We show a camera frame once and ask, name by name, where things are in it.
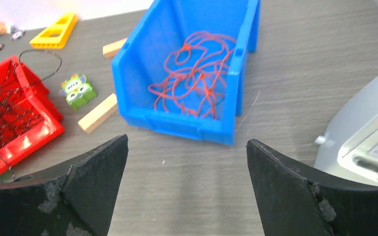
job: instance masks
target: yellow plastic object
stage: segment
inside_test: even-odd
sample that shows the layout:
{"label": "yellow plastic object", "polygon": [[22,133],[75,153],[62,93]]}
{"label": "yellow plastic object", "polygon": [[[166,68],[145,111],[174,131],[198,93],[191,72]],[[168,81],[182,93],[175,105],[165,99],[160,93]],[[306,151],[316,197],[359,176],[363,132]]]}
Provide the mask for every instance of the yellow plastic object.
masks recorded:
{"label": "yellow plastic object", "polygon": [[74,13],[66,13],[33,38],[30,45],[36,49],[61,49],[66,45],[76,22]]}

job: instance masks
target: tabletop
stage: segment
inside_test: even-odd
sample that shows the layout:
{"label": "tabletop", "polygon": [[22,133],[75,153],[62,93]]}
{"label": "tabletop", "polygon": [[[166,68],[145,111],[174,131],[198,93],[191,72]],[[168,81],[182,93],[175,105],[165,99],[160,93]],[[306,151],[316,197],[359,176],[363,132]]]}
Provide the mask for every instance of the tabletop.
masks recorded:
{"label": "tabletop", "polygon": [[[263,1],[257,52],[245,78],[244,112],[236,118],[232,147],[128,126],[118,113],[86,134],[77,122],[114,92],[106,44],[125,38],[144,14],[133,12],[79,21],[63,59],[44,83],[64,115],[65,133],[14,168],[29,174],[127,134],[129,154],[109,235],[264,235],[247,168],[246,143],[259,139],[308,165],[329,120],[378,75],[378,6],[372,0]],[[41,30],[18,41],[0,37],[0,61],[31,49]],[[22,61],[43,78],[58,61],[25,54]],[[98,97],[79,111],[58,94],[62,81],[87,75]]]}

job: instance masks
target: green object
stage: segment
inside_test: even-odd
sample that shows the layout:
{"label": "green object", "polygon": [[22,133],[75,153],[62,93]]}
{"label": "green object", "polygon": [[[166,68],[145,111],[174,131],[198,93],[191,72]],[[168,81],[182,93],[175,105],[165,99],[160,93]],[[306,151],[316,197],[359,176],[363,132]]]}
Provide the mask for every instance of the green object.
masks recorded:
{"label": "green object", "polygon": [[66,102],[75,110],[86,105],[97,92],[87,80],[85,75],[73,75],[69,80],[62,83],[60,95],[66,97]]}

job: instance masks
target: green toy with eyes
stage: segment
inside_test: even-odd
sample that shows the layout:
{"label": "green toy with eyes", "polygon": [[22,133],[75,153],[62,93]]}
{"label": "green toy with eyes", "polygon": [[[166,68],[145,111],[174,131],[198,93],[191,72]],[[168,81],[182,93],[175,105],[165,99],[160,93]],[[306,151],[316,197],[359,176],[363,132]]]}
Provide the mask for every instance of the green toy with eyes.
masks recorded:
{"label": "green toy with eyes", "polygon": [[60,95],[66,97],[66,102],[75,110],[86,105],[92,98],[97,96],[97,92],[87,81],[86,76],[73,75],[70,80],[62,83]]}

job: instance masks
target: white device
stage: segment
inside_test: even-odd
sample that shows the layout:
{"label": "white device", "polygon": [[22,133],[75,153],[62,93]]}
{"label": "white device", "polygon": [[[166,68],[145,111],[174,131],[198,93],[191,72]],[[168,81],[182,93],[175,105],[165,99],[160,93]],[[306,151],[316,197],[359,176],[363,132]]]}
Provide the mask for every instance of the white device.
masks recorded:
{"label": "white device", "polygon": [[378,186],[378,76],[351,98],[318,137],[314,167]]}

